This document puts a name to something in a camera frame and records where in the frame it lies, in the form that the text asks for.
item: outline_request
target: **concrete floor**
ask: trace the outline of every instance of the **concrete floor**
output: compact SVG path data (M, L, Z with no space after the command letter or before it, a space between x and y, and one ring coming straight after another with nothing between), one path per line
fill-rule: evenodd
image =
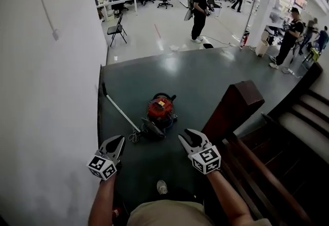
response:
M158 179L164 179L169 190L183 187L198 194L203 177L191 166L177 135L185 128L201 130L228 86L244 80L254 81L265 104L236 134L253 123L260 112L268 113L299 80L270 68L269 62L268 56L257 57L249 48L227 47L172 52L103 68L103 81L109 95L139 127L140 118L145 117L147 104L154 94L177 95L174 105L178 121L165 139L152 142L141 138L137 144L126 142L116 191L128 210L157 194ZM105 97L101 104L101 140L114 135L128 138L132 129L123 116Z
M178 47L179 51L195 50L200 47L200 44L190 41L193 20L184 21L187 8L179 0L171 0L174 7L168 7L167 10L165 7L157 8L158 3L159 1L153 4L147 2L145 6L138 3L138 15L133 4L125 4L129 11L123 11L122 24L128 34L127 44L117 35L109 49L107 64L171 53L171 46ZM231 6L229 2L222 1L222 4L219 17L207 18L202 35L207 35L208 37L204 38L214 47L226 47L229 43L238 46L251 4L243 3L242 13L227 8ZM108 45L111 44L111 36L106 34L107 29L116 24L117 19L102 23Z

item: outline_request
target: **red line on floor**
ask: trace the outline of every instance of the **red line on floor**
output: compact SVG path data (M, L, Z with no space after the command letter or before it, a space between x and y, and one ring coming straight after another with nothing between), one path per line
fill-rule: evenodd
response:
M155 27L155 29L156 29L156 31L157 31L157 33L158 33L159 37L161 38L161 35L160 35L160 33L159 33L159 31L158 31L158 28L156 27L156 25L155 25L155 24L154 24L154 27Z

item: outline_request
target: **shoe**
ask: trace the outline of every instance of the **shoe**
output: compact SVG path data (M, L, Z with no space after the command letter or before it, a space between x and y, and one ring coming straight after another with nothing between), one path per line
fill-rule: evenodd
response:
M158 189L158 193L160 195L168 193L167 184L163 180L159 180L158 183L156 183L156 188Z
M279 66L276 65L275 63L270 63L269 66L272 67L273 69L278 69L279 68Z
M195 40L191 39L191 41L194 42L194 43L201 43L201 41L198 38L196 38Z
M274 63L277 62L277 58L276 57L270 56L269 58L271 59L272 62L274 62Z

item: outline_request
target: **cap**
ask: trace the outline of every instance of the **cap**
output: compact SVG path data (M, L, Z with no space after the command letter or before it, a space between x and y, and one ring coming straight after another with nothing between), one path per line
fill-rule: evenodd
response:
M296 13L299 14L299 10L298 10L297 8L295 8L295 7L292 7L292 8L291 8L291 12L296 12Z

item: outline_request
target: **folding chair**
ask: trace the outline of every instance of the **folding chair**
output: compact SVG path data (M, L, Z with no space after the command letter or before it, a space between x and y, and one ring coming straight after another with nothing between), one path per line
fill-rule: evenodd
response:
M122 25L121 25L121 20L122 20L122 16L123 14L120 15L120 18L119 18L119 21L118 21L118 24L117 26L111 26L107 29L107 35L112 35L112 42L111 42L111 45L110 47L112 46L112 43L113 43L113 40L114 40L114 37L117 33L121 34L123 40L125 41L125 43L127 43L127 41L125 40L124 38L124 35L127 36L126 32L124 31Z

